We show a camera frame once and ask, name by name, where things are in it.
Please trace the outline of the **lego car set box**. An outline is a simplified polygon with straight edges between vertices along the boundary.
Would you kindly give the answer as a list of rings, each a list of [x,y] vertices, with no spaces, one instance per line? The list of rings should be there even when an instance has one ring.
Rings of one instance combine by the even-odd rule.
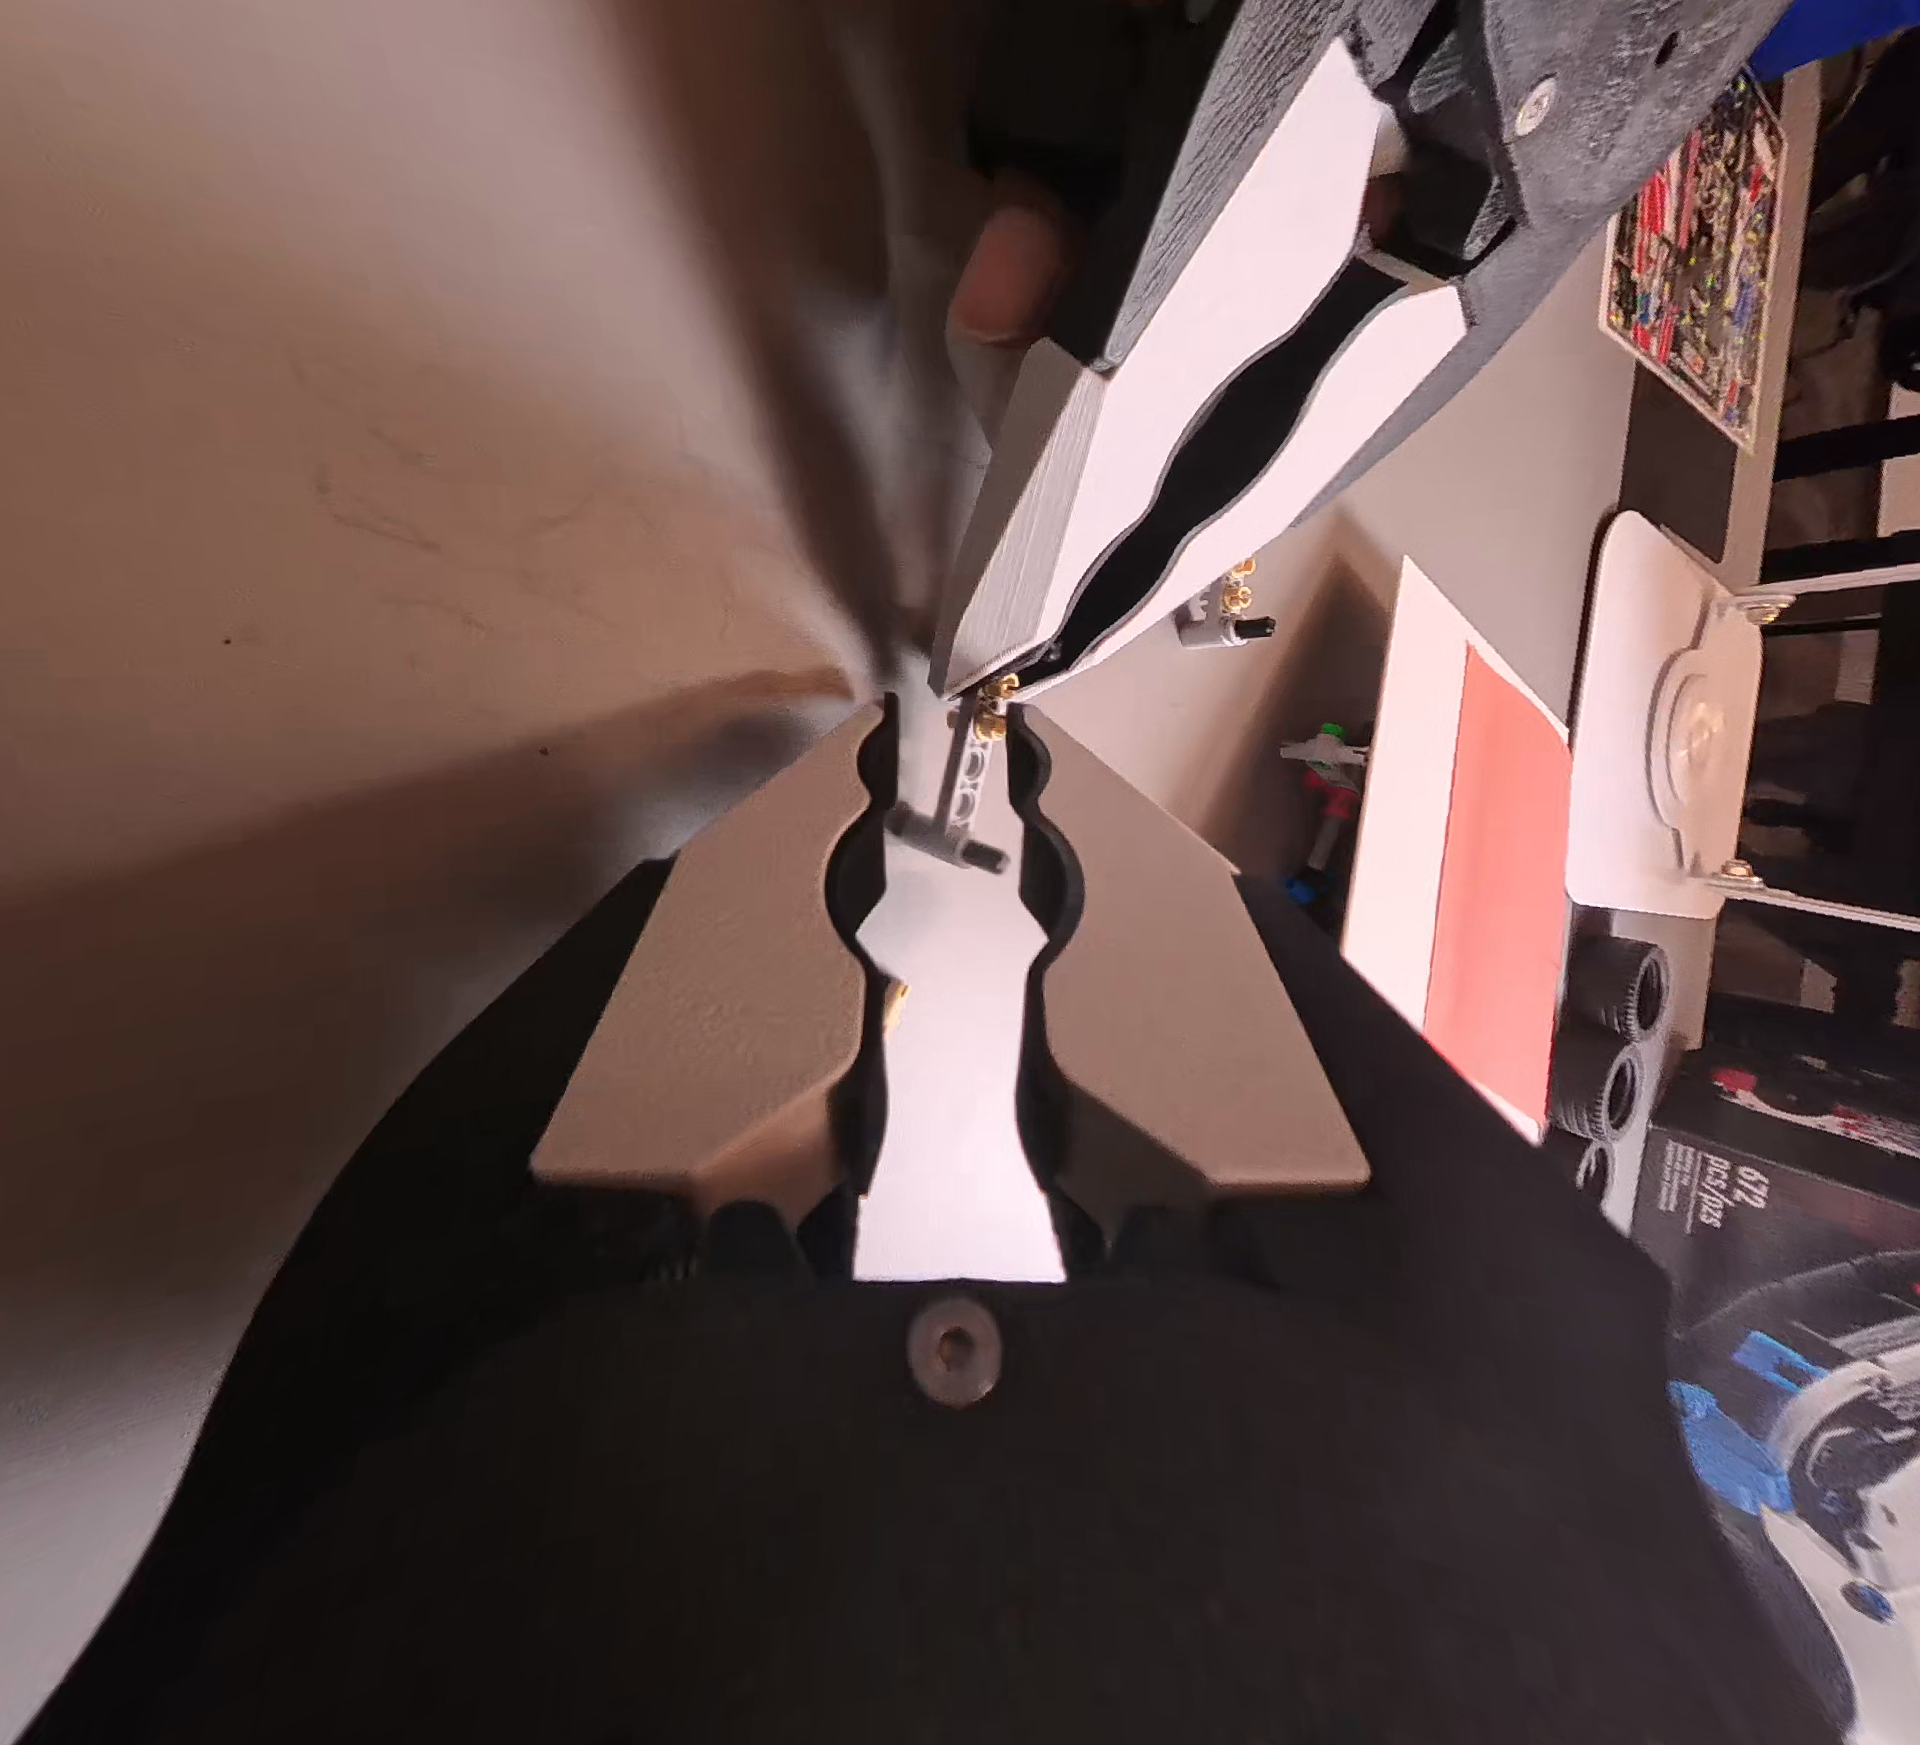
[[[1668,1278],[1668,1396],[1748,1588],[1848,1740],[1916,1740],[1916,1087],[1703,1041],[1630,1233]]]

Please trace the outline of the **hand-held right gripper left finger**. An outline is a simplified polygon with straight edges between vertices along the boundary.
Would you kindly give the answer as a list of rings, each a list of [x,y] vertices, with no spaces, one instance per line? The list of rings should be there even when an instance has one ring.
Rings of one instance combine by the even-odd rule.
[[[759,1204],[815,1268],[851,1275],[887,1119],[890,978],[860,929],[884,892],[890,809],[883,699],[679,849],[534,1178],[635,1188],[701,1223]]]

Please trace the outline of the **printed sticker sheet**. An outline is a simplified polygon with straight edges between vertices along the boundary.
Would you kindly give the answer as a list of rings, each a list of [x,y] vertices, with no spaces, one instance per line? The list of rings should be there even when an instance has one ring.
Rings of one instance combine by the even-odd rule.
[[[1740,70],[1610,222],[1598,325],[1737,446],[1756,432],[1786,130]]]

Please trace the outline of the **white card with red panel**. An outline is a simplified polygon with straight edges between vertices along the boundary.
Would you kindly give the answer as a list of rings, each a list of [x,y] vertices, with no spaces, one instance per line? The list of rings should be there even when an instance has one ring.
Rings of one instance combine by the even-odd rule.
[[[1411,559],[1366,751],[1342,956],[1537,1146],[1568,925],[1568,732]]]

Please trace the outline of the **person's left hand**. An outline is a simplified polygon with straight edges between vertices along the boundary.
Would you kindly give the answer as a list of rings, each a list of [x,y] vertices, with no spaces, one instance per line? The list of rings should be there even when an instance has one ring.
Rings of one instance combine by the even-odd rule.
[[[980,63],[972,148],[992,197],[949,320],[974,345],[1026,347],[1065,310],[1073,358],[1129,354],[1206,225],[1175,220],[1214,109],[1232,124],[1236,25],[1252,0],[1009,0]]]

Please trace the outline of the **grey lego beam frame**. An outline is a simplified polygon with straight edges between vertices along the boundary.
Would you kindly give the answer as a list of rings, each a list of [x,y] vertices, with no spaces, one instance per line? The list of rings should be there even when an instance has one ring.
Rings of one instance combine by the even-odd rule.
[[[1188,652],[1236,652],[1274,634],[1277,619],[1255,610],[1256,567],[1256,556],[1236,561],[1175,610],[1175,634]]]
[[[1020,673],[1005,672],[951,701],[947,710],[951,737],[932,812],[924,813],[909,804],[897,802],[884,818],[890,837],[955,868],[972,868],[988,874],[1005,873],[1009,862],[1006,852],[982,843],[974,834],[985,785],[992,772],[994,750],[1002,741],[997,746],[979,744],[970,734],[970,720],[982,706],[997,706],[1006,715],[1009,701],[1016,699],[1020,687]]]

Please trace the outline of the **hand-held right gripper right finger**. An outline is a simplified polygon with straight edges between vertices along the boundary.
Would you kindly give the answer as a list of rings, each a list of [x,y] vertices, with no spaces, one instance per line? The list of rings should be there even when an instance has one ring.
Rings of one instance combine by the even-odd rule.
[[[1129,1227],[1346,1197],[1368,1159],[1236,871],[1033,706],[1005,732],[1023,981],[1016,1122],[1068,1273]]]

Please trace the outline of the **lego car chassis assembly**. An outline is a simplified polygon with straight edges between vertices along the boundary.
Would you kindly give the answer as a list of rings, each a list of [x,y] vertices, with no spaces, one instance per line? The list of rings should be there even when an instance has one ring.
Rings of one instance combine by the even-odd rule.
[[[1325,910],[1344,882],[1346,855],[1356,839],[1370,735],[1350,737],[1338,721],[1279,747],[1297,766],[1308,795],[1313,830],[1305,860],[1284,880],[1287,895],[1307,910]]]

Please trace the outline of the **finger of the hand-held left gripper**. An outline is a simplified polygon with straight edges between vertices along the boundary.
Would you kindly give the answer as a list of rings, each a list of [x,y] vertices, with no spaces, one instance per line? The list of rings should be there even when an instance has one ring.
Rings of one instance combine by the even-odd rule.
[[[1116,652],[1301,517],[1467,332],[1459,283],[1338,278],[1242,365],[1050,641],[1054,681]]]
[[[1355,251],[1376,128],[1332,37],[1129,354],[1110,371],[1055,339],[1023,354],[935,624],[941,699],[1062,634],[1223,390],[1303,325]]]

